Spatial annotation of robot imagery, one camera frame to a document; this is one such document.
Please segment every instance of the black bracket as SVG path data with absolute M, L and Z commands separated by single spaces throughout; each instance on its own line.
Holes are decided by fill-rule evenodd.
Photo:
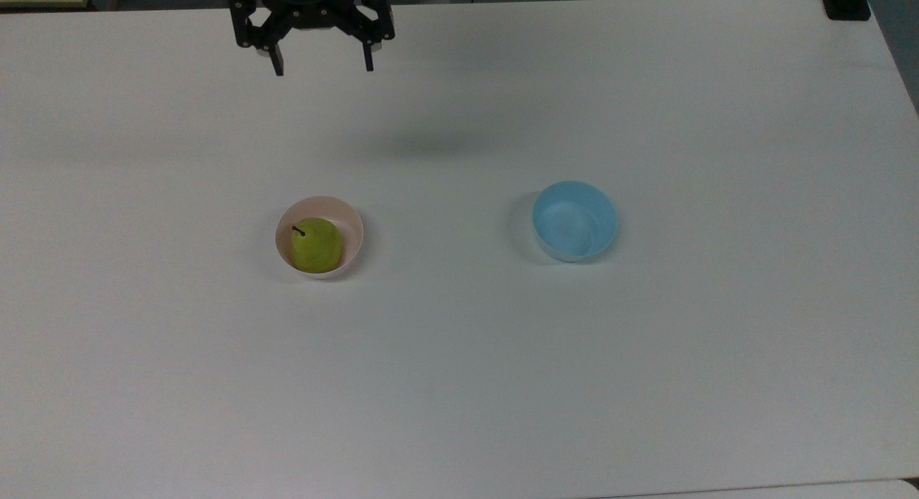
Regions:
M 843 22 L 867 22 L 871 17 L 867 0 L 824 0 L 824 11 L 830 20 Z
M 284 58 L 278 43 L 291 29 L 324 29 L 337 27 L 357 38 L 363 45 L 364 64 L 373 71 L 372 53 L 384 40 L 395 37 L 393 12 L 387 0 L 360 0 L 377 14 L 371 20 L 355 7 L 355 0 L 263 0 L 271 14 L 259 26 L 250 16 L 256 11 L 256 0 L 230 0 L 230 17 L 236 44 L 253 47 L 271 57 L 275 73 L 284 75 Z

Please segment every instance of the blue bowl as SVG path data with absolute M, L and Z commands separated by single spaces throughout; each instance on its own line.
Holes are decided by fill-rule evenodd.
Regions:
M 583 261 L 606 250 L 618 223 L 610 199 L 584 182 L 557 182 L 533 205 L 539 246 L 561 261 Z

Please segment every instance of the white bowl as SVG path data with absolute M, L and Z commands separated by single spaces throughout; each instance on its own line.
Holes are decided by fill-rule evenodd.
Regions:
M 305 220 L 305 218 L 324 218 L 324 220 L 334 224 L 338 231 L 341 232 L 342 256 L 338 259 L 338 265 L 335 266 L 335 269 L 325 273 L 307 273 L 293 266 L 293 261 L 290 257 L 290 231 L 295 224 Z M 281 220 L 278 222 L 278 230 L 275 231 L 275 244 L 278 246 L 278 253 L 282 259 L 288 263 L 288 266 L 293 267 L 301 274 L 305 274 L 310 279 L 332 279 L 344 273 L 345 269 L 358 256 L 362 243 L 364 243 L 364 223 L 361 222 L 358 211 L 347 202 L 336 197 L 328 197 L 328 195 L 315 195 L 315 197 L 308 197 L 296 202 L 281 216 Z

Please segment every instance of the green pear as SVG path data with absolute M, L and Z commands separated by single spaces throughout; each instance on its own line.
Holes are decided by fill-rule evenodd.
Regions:
M 324 218 L 306 218 L 293 227 L 290 258 L 305 273 L 326 273 L 338 266 L 342 256 L 342 234 Z

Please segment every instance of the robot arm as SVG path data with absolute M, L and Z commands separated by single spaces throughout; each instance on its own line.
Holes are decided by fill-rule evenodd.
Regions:
M 338 27 L 358 38 L 363 45 L 367 71 L 373 70 L 373 51 L 378 50 L 384 40 L 395 37 L 388 0 L 261 0 L 271 14 L 262 25 L 256 26 L 249 17 L 256 11 L 258 1 L 230 0 L 236 44 L 269 55 L 279 76 L 284 75 L 284 58 L 278 42 L 290 29 Z M 377 19 L 371 20 L 358 11 L 357 2 L 376 11 Z

